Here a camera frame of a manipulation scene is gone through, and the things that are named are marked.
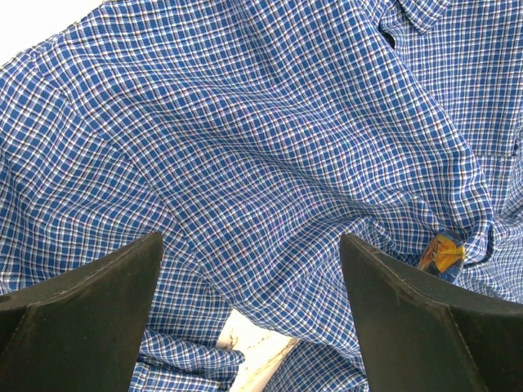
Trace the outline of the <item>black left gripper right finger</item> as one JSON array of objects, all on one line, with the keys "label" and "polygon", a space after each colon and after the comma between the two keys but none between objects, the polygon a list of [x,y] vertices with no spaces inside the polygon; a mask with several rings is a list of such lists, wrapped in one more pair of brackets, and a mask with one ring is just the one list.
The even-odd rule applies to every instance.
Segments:
[{"label": "black left gripper right finger", "polygon": [[398,261],[354,234],[340,259],[372,391],[520,391],[522,306]]}]

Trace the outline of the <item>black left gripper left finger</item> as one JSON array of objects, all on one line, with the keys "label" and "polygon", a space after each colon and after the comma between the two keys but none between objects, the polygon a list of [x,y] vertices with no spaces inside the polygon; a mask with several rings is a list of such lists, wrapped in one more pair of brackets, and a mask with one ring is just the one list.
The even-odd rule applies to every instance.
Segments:
[{"label": "black left gripper left finger", "polygon": [[147,234],[3,295],[1,389],[128,390],[162,254],[161,234]]}]

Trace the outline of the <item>blue checked shirt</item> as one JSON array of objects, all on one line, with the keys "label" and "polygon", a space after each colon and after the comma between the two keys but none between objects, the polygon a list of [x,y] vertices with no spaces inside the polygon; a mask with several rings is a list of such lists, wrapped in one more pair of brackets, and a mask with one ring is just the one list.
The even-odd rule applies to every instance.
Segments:
[{"label": "blue checked shirt", "polygon": [[232,310],[298,339],[270,391],[366,391],[356,234],[522,299],[519,1],[107,1],[1,68],[1,291],[152,231],[130,388],[225,391]]}]

